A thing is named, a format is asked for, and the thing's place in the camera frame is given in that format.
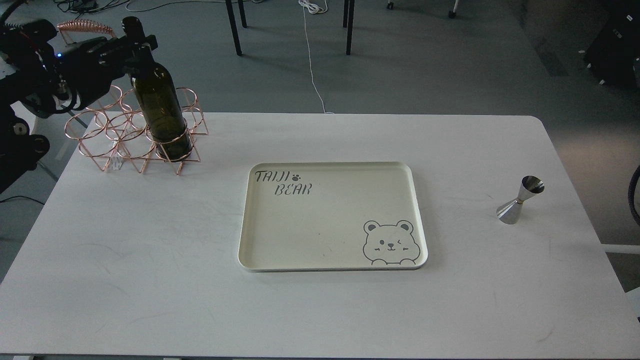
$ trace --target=bear face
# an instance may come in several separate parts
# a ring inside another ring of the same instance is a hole
[[[382,260],[386,264],[400,264],[415,260],[420,256],[420,247],[413,238],[413,225],[400,220],[396,225],[380,225],[371,220],[364,224],[367,239],[362,251],[371,264]]]

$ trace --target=white cable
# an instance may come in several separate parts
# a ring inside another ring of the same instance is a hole
[[[329,6],[326,4],[326,0],[324,0],[324,9],[314,3],[311,3],[309,0],[298,0],[298,4],[303,8],[306,8],[311,14],[326,13],[329,11]]]
[[[305,38],[307,38],[307,50],[309,53],[309,72],[311,72],[311,83],[314,86],[314,89],[316,90],[316,94],[318,95],[318,97],[320,98],[320,102],[322,103],[322,112],[325,114],[332,114],[330,112],[327,112],[324,108],[324,100],[322,99],[322,97],[320,96],[320,93],[318,92],[318,88],[316,87],[316,83],[314,82],[314,70],[311,67],[311,46],[309,45],[309,36],[307,35],[307,14],[305,13],[305,9],[302,9],[302,17],[305,19]]]

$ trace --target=chair leg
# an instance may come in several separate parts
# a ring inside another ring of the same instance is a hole
[[[351,35],[353,34],[353,8],[355,0],[349,0],[349,19],[347,20],[347,55],[351,55]]]
[[[240,23],[246,29],[246,17],[244,16],[244,1],[238,0],[238,8],[240,9]]]
[[[342,27],[347,27],[347,14],[349,13],[349,0],[344,0],[344,13],[342,13]]]
[[[229,24],[231,25],[231,34],[234,37],[234,45],[236,46],[236,54],[242,56],[242,49],[240,49],[240,39],[238,38],[238,29],[236,27],[236,16],[234,15],[234,8],[231,6],[231,0],[225,0],[227,4],[227,15],[229,16]]]

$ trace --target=jigger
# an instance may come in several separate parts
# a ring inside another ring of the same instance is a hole
[[[505,224],[513,225],[518,222],[520,213],[522,212],[522,204],[524,200],[531,199],[535,195],[545,190],[545,183],[535,176],[525,176],[520,184],[518,197],[507,202],[505,205],[498,207],[495,211],[500,221]]]

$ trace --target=dark green glass bottle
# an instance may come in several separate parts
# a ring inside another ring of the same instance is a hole
[[[136,46],[135,71],[131,74],[133,87],[149,131],[156,141],[156,153],[172,162],[186,159],[193,148],[175,95],[173,79],[167,69],[154,61],[151,48],[145,45],[142,24],[136,17],[126,17],[122,27]]]

